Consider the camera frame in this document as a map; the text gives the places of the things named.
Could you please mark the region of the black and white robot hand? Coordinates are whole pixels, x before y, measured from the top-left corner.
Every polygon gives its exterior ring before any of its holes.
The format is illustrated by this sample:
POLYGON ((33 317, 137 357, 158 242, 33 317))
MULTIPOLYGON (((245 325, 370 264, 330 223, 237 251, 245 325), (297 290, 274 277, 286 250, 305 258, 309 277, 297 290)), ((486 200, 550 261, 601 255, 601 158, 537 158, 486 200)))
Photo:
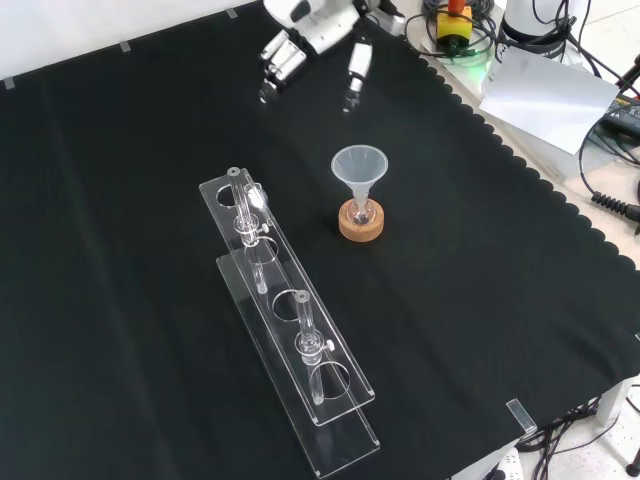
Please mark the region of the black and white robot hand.
POLYGON ((260 53, 263 83, 259 99, 266 104, 313 57, 320 56, 349 36, 359 20, 378 1, 265 1, 267 13, 281 30, 260 53))

